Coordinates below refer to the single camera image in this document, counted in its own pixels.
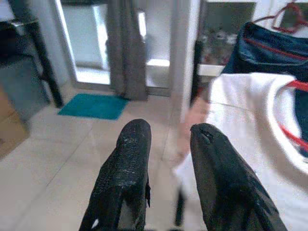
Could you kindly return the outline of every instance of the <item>clothes hanger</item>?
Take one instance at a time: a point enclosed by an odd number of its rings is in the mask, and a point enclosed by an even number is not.
[[[308,92],[308,83],[304,83],[304,82],[301,82],[301,81],[298,81],[298,80],[292,81],[287,86]],[[302,140],[301,138],[298,138],[295,135],[293,135],[282,124],[279,124],[279,127],[281,128],[281,130],[283,131],[283,133],[286,135],[287,138],[293,140],[301,148],[303,148],[306,152],[308,152],[308,142],[306,142],[306,141]]]
[[[297,32],[300,29],[300,27],[302,25],[308,26],[308,22],[304,19],[304,15],[303,15],[301,9],[299,8],[299,6],[297,4],[295,4],[295,1],[296,0],[293,0],[292,2],[288,3],[285,7],[283,7],[281,10],[279,10],[276,15],[271,15],[271,16],[259,18],[259,19],[255,20],[253,23],[258,23],[258,22],[261,22],[261,21],[267,20],[267,19],[273,19],[273,22],[272,22],[272,25],[271,25],[272,29],[277,30],[277,31],[281,31],[283,33],[294,34],[295,32]],[[287,9],[291,9],[296,13],[296,23],[294,24],[293,27],[290,27],[290,28],[285,28],[285,27],[281,27],[281,26],[276,27],[275,24],[276,24],[278,16]]]

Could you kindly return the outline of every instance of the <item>beige floor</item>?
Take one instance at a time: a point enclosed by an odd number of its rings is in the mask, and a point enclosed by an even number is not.
[[[69,85],[62,90],[65,102],[85,92]],[[169,164],[177,149],[178,113],[169,98],[130,102],[117,121],[57,112],[48,106],[36,114],[29,121],[30,137],[0,159],[0,231],[77,231],[102,163],[123,126],[134,118],[147,120],[152,129],[146,229],[174,228],[178,184]],[[204,230],[201,217],[187,222],[185,230]]]

